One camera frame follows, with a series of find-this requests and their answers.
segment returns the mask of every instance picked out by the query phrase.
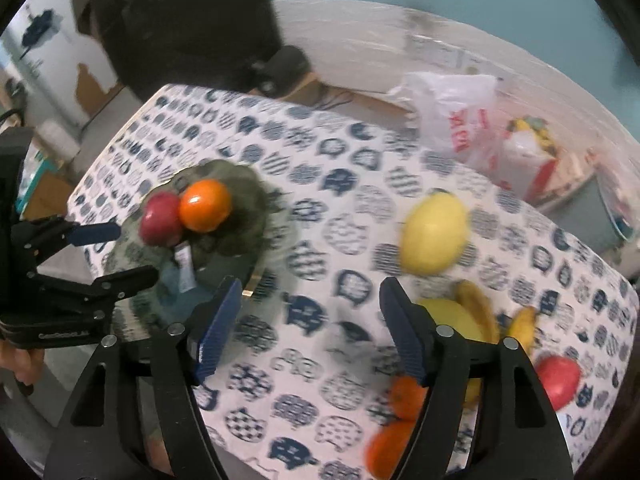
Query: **apple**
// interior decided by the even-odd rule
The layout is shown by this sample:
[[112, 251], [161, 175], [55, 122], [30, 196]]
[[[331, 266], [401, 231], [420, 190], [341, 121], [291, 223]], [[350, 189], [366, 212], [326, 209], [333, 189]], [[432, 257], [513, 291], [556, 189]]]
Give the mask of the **apple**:
[[578, 363], [568, 357], [552, 355], [538, 363], [536, 372], [555, 411], [572, 401], [580, 385]]
[[140, 221], [140, 238], [146, 244], [157, 247], [173, 247], [182, 239], [180, 222], [180, 197], [168, 191], [153, 195], [146, 203]]

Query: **orange fruit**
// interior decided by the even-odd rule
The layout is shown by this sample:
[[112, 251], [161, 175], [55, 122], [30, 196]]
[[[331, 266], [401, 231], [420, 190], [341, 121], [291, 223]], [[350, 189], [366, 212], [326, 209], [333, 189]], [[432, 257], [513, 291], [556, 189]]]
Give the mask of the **orange fruit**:
[[365, 467], [377, 480], [391, 478], [409, 442], [414, 425], [412, 420], [392, 422], [369, 441], [365, 450]]
[[217, 180], [199, 180], [180, 198], [179, 214], [187, 229], [209, 233], [231, 214], [231, 193]]
[[389, 390], [389, 406], [402, 420], [417, 420], [428, 388], [421, 387], [413, 377], [399, 376]]

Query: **white plastic bag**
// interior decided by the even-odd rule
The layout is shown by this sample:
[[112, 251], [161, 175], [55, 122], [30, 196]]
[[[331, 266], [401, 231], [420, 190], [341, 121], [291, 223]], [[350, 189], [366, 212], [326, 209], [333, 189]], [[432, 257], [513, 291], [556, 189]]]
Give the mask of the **white plastic bag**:
[[416, 112], [425, 148], [491, 177], [498, 138], [492, 128], [497, 79], [492, 75], [407, 73], [390, 94]]

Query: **hand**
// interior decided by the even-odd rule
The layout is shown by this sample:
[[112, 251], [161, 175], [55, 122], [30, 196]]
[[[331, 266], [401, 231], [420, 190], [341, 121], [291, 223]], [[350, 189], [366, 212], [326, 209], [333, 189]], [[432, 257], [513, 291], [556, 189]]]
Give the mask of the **hand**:
[[38, 380], [44, 366], [44, 350], [20, 350], [0, 340], [0, 368], [11, 370], [21, 383], [31, 386]]

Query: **tablecloth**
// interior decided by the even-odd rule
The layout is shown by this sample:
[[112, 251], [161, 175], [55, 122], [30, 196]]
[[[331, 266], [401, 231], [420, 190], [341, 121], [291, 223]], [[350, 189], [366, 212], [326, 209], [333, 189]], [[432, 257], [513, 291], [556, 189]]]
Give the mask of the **tablecloth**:
[[[95, 161], [69, 201], [82, 222], [122, 222], [153, 187], [212, 158], [251, 165], [272, 189], [268, 269], [243, 305], [215, 375], [196, 392], [210, 436], [268, 478], [366, 479], [364, 449], [393, 419], [386, 401], [398, 356], [377, 302], [385, 276], [412, 299], [468, 279], [507, 326], [540, 310], [535, 362], [564, 354], [582, 367], [561, 420], [574, 468], [616, 400], [638, 297], [579, 240], [484, 176], [392, 132], [332, 112], [234, 92], [166, 86]], [[402, 221], [421, 197], [455, 193], [472, 235], [441, 276], [398, 266]], [[103, 273], [113, 244], [85, 251]], [[126, 305], [116, 321], [135, 327]], [[131, 328], [128, 336], [136, 336]], [[450, 468], [468, 455], [465, 412]]]

